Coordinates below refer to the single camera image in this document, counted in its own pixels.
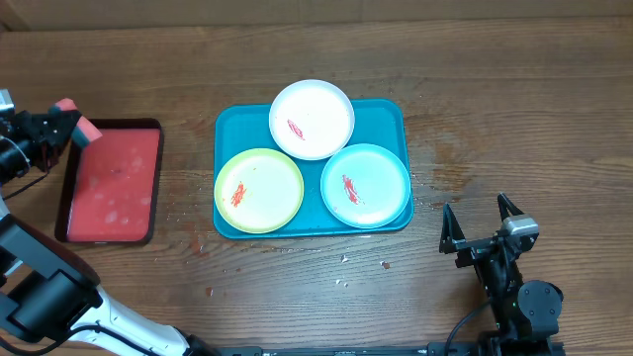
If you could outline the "orange green sponge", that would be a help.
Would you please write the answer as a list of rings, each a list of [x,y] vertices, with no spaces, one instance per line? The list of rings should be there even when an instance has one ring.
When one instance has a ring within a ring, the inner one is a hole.
[[[69,98],[64,98],[57,101],[48,110],[50,114],[70,111],[77,111],[77,106],[75,105],[74,101]],[[80,148],[87,147],[102,136],[102,133],[84,116],[81,116],[78,119],[77,124],[71,133],[71,139]]]

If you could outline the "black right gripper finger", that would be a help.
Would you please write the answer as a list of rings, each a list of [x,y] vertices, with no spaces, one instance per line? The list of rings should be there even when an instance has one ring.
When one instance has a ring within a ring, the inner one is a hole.
[[[497,205],[500,219],[502,221],[509,217],[520,216],[523,214],[523,211],[519,209],[505,193],[499,193],[497,195]]]
[[[439,251],[450,254],[458,251],[458,246],[466,242],[466,237],[448,203],[442,210],[442,231]]]

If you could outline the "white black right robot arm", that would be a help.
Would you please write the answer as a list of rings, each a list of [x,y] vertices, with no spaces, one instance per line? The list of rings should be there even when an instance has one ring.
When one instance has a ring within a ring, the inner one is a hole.
[[[497,195],[497,205],[500,228],[476,240],[467,239],[451,207],[443,207],[439,251],[454,254],[458,268],[473,267],[487,299],[454,326],[441,351],[445,355],[563,355],[564,346],[551,341],[559,332],[563,292],[549,282],[525,282],[517,265],[520,255],[533,248],[539,225],[504,193]],[[497,329],[481,332],[475,342],[455,345],[461,327],[485,309],[492,311]]]

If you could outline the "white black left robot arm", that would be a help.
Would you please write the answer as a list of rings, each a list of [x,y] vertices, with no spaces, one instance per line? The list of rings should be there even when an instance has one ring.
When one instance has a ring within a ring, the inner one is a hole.
[[[1,92],[1,181],[37,168],[48,173],[69,143],[80,148],[99,130],[64,99],[45,114],[19,112],[8,90]],[[156,323],[112,299],[97,273],[80,257],[1,208],[1,276],[22,265],[30,274],[1,296],[1,327],[15,337],[51,344],[84,342],[118,355],[217,355],[193,334]]]

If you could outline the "white plate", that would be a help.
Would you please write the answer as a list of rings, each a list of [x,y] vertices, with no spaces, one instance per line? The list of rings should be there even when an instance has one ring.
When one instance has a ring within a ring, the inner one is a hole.
[[[337,86],[317,79],[295,82],[274,99],[269,130],[287,154],[302,160],[331,157],[350,141],[355,114]]]

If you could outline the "yellow-green plate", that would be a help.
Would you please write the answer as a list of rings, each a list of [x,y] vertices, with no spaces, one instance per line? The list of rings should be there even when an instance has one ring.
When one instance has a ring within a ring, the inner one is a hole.
[[[252,148],[235,155],[214,184],[220,216],[231,227],[254,234],[286,225],[301,207],[304,192],[297,164],[271,148]]]

